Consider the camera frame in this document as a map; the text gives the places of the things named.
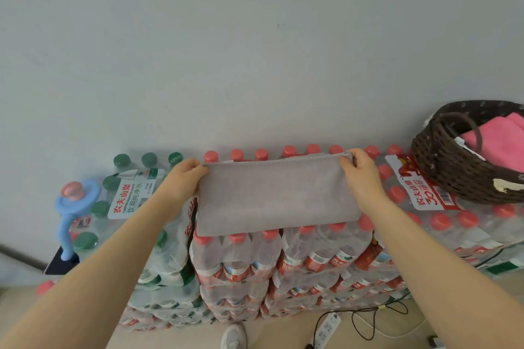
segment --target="white sneaker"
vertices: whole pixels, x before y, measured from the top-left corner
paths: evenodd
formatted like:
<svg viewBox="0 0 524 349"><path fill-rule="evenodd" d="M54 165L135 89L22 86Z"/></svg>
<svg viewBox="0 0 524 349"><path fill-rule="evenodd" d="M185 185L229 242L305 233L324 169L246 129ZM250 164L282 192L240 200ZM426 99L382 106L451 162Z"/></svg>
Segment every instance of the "white sneaker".
<svg viewBox="0 0 524 349"><path fill-rule="evenodd" d="M247 336L244 326L232 324L226 328L222 335L220 349L247 349Z"/></svg>

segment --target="right hand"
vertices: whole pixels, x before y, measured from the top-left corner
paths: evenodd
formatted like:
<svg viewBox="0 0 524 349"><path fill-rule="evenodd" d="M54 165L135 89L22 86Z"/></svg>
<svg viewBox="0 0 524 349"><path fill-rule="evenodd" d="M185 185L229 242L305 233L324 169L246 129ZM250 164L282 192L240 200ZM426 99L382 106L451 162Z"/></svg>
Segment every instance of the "right hand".
<svg viewBox="0 0 524 349"><path fill-rule="evenodd" d="M371 213L371 208L378 201L387 200L382 188L380 174L375 162L362 149L350 149L353 163L344 156L338 159L340 166L346 174L347 186L357 200L358 207L365 214Z"/></svg>

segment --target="barcode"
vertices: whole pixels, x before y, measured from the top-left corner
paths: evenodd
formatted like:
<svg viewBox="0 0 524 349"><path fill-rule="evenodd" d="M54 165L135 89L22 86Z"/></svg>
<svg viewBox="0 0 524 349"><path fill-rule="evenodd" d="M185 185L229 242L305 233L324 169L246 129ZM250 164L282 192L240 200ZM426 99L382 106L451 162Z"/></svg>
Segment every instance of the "barcode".
<svg viewBox="0 0 524 349"><path fill-rule="evenodd" d="M442 201L444 202L446 206L455 205L453 200L451 200L451 196L445 189L442 189L440 186L434 186L434 188L436 190L436 193L439 195L439 197L442 199Z"/></svg>

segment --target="left hand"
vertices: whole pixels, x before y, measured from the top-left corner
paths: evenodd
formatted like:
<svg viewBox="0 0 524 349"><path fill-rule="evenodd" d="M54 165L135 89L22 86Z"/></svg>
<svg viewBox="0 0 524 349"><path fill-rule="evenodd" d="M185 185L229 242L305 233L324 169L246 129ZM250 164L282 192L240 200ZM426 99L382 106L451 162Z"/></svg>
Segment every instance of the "left hand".
<svg viewBox="0 0 524 349"><path fill-rule="evenodd" d="M181 206L189 198L197 196L198 181L208 172L209 168L202 166L196 159L181 161L167 174L155 194Z"/></svg>

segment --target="wicker basket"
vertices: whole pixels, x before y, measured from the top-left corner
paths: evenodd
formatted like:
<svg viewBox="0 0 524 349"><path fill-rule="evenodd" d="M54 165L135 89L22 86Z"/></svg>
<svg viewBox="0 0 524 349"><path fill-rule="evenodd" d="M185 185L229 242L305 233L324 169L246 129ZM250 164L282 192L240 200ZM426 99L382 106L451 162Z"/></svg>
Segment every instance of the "wicker basket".
<svg viewBox="0 0 524 349"><path fill-rule="evenodd" d="M460 198L482 204L524 202L524 173L483 161L460 147L454 138L473 130L482 149L478 126L524 105L507 101L458 101L440 108L413 140L411 147L422 172L437 185Z"/></svg>

